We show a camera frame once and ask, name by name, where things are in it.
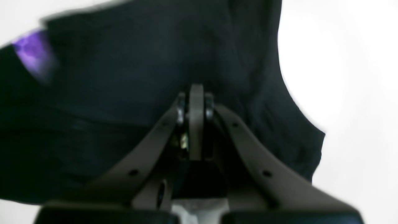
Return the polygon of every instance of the purple fabric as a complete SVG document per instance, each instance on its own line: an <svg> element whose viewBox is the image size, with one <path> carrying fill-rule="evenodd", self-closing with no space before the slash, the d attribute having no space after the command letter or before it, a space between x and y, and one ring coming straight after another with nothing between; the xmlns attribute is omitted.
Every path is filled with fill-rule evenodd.
<svg viewBox="0 0 398 224"><path fill-rule="evenodd" d="M36 31L13 42L25 68L37 81L48 84L49 70L54 65L51 47L44 31Z"/></svg>

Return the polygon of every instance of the black fabric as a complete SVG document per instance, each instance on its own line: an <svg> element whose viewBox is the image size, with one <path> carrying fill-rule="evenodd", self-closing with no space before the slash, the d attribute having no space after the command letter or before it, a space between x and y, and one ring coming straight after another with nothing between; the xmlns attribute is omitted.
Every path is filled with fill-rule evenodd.
<svg viewBox="0 0 398 224"><path fill-rule="evenodd" d="M59 69L52 88L1 120L0 198L42 203L100 175L192 83L311 181L324 133L284 85L280 12L280 0L135 0L48 21Z"/></svg>

